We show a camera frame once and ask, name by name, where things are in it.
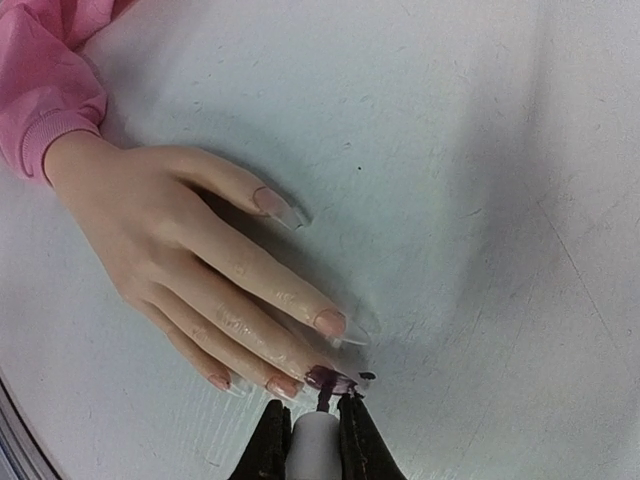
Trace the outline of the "nail polish brush cap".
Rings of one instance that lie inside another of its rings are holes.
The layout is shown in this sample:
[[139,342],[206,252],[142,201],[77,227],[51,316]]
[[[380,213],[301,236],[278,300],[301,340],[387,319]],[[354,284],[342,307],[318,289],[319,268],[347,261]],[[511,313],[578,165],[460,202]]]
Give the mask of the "nail polish brush cap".
[[339,419],[329,412],[338,374],[326,367],[314,367],[307,383],[319,390],[314,411],[294,423],[286,459],[286,479],[335,480],[342,478],[339,447]]

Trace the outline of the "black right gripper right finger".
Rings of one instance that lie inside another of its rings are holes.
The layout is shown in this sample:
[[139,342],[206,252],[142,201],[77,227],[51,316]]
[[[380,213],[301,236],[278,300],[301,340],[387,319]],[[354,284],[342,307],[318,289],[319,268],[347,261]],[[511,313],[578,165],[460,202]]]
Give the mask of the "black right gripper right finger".
[[362,396],[345,394],[337,404],[342,478],[406,480],[369,414]]

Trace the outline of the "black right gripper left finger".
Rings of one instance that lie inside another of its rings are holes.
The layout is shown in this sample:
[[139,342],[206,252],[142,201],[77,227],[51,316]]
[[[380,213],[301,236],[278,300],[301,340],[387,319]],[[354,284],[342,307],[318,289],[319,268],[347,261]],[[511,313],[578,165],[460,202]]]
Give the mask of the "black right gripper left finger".
[[290,409],[271,400],[229,480],[285,480],[291,436]]

